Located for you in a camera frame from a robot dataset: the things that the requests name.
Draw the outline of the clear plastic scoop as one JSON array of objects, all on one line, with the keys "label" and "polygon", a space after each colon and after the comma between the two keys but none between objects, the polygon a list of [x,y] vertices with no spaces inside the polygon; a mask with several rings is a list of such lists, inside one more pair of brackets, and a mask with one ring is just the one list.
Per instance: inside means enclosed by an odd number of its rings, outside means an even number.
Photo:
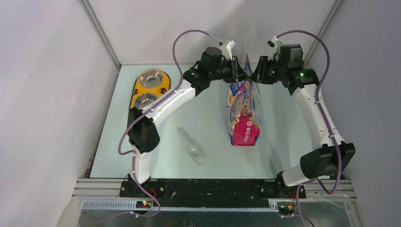
[{"label": "clear plastic scoop", "polygon": [[187,144],[188,154],[193,161],[199,165],[204,166],[207,163],[207,155],[199,143],[194,140],[184,128],[178,128],[178,133],[182,136]]}]

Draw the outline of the pink blue pet food bag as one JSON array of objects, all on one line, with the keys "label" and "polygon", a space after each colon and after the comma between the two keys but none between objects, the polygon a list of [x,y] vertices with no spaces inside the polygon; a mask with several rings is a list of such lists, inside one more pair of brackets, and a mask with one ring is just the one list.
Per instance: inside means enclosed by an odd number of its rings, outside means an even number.
[{"label": "pink blue pet food bag", "polygon": [[233,146],[254,146],[261,133],[259,86],[248,79],[227,90],[228,131]]}]

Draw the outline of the aluminium frame rail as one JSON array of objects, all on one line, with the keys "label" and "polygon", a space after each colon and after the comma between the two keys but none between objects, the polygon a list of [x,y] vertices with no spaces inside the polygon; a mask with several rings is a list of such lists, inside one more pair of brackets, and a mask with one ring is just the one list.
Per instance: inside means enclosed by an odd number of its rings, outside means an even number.
[{"label": "aluminium frame rail", "polygon": [[353,202],[356,194],[349,180],[326,194],[317,182],[300,189],[279,188],[267,179],[152,179],[144,194],[127,179],[79,179],[73,196],[85,209],[135,211],[277,211],[299,202]]}]

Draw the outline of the yellow double pet bowl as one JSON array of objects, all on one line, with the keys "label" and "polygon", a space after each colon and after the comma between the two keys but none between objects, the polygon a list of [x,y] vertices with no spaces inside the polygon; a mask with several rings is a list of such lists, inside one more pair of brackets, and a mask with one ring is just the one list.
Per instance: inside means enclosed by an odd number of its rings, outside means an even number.
[{"label": "yellow double pet bowl", "polygon": [[130,109],[143,109],[156,101],[171,88],[171,79],[167,73],[158,69],[142,72],[135,80],[131,96]]}]

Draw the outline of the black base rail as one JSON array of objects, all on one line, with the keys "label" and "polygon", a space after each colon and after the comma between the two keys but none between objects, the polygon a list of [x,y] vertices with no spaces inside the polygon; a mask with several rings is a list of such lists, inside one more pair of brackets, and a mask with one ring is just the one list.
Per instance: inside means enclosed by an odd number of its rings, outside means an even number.
[{"label": "black base rail", "polygon": [[271,208],[272,199],[306,198],[304,187],[287,187],[265,179],[150,179],[144,191],[133,179],[120,186],[123,198],[154,196],[162,207],[171,208]]}]

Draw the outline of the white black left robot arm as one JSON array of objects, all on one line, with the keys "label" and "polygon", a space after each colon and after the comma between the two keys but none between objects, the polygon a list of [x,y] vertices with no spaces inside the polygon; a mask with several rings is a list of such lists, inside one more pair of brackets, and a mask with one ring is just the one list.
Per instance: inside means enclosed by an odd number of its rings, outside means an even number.
[{"label": "white black left robot arm", "polygon": [[130,175],[136,179],[131,191],[138,197],[144,197],[149,192],[147,180],[150,178],[151,152],[160,142],[158,127],[167,116],[206,90],[212,81],[235,83],[246,79],[237,57],[232,54],[232,44],[229,42],[220,47],[208,47],[201,59],[184,72],[179,83],[162,95],[160,100],[143,110],[136,107],[129,110],[132,123],[127,127],[127,136],[134,153]]}]

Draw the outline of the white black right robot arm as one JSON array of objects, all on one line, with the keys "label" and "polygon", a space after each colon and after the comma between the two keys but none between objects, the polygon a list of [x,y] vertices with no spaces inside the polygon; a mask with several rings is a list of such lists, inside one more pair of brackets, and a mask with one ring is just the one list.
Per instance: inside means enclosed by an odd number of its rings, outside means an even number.
[{"label": "white black right robot arm", "polygon": [[282,83],[293,96],[307,125],[312,151],[301,156],[297,166],[283,171],[281,181],[275,184],[275,192],[286,198],[294,186],[321,176],[339,177],[356,149],[353,143],[346,143],[335,128],[319,90],[320,81],[313,69],[306,69],[303,49],[299,44],[274,44],[270,56],[261,56],[252,81],[259,84]]}]

